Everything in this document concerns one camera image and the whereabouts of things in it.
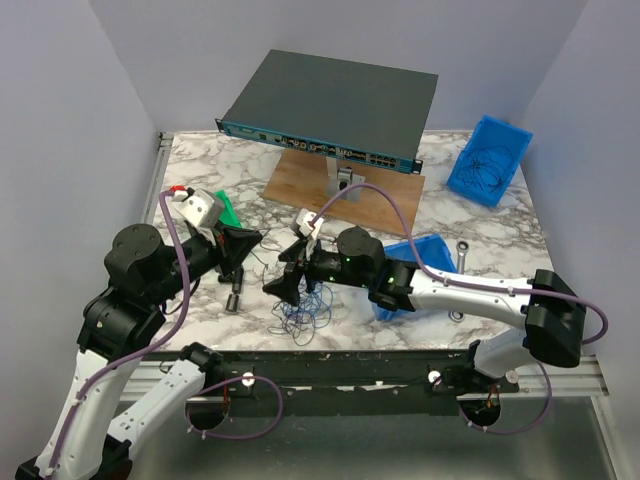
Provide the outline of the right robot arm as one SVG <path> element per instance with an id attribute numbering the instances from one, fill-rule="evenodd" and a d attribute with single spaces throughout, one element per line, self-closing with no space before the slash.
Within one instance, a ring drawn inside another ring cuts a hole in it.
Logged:
<path id="1" fill-rule="evenodd" d="M 508 330 L 472 343 L 460 379 L 480 392 L 506 372 L 534 362 L 574 368 L 581 359 L 586 309 L 553 271 L 531 278 L 492 279 L 437 270 L 386 255 L 382 243 L 352 227 L 326 251 L 311 236 L 299 238 L 279 256 L 282 275 L 263 291 L 296 306 L 299 285 L 331 282 L 364 288 L 389 311 L 455 311 L 508 325 Z"/>

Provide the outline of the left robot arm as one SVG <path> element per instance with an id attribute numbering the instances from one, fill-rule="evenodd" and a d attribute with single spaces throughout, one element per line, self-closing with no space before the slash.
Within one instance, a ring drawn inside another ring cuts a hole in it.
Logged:
<path id="1" fill-rule="evenodd" d="M 125 479 L 142 443 L 195 393 L 214 393 L 219 356 L 200 344 L 186 349 L 169 373 L 132 407 L 115 412 L 121 394 L 165 323 L 162 306 L 189 293 L 203 275 L 234 273 L 262 235 L 218 223 L 213 237 L 193 231 L 166 245 L 149 224 L 134 224 L 113 240 L 104 263 L 105 291 L 83 311 L 76 367 L 60 418 L 42 453 L 16 471 L 18 479 Z"/>

